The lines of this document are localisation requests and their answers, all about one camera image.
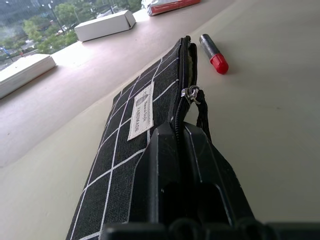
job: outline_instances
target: zipper pull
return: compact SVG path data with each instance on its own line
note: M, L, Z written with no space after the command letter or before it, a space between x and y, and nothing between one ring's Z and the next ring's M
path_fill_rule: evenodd
M196 85L192 85L190 87L184 88L181 90L181 97L185 97L189 105L191 105L192 102L195 102L196 104L199 105L200 102L196 100L199 90L200 90L200 87Z

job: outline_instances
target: fabric label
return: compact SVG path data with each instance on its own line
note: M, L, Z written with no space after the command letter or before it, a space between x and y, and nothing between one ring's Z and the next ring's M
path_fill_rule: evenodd
M134 97L128 141L134 139L154 126L154 85L155 83L152 82Z

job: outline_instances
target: white box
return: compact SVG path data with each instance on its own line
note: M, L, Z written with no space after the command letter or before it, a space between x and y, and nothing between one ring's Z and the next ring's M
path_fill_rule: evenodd
M22 57L0 72L0 99L56 65L47 54Z
M129 10L80 23L74 28L82 42L131 29L136 23Z

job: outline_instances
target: marker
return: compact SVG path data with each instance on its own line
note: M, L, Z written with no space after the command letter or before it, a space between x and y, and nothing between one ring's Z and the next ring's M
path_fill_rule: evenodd
M214 41L210 38L208 34L202 34L199 38L199 42L205 51L205 54L210 59L210 63L214 66L215 70L219 74L225 74L229 65L225 57L220 53L219 49L215 45Z

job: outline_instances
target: red package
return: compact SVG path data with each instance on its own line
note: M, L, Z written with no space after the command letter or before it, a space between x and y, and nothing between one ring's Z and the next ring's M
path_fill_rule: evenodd
M200 3L201 0L143 0L142 5L150 16Z

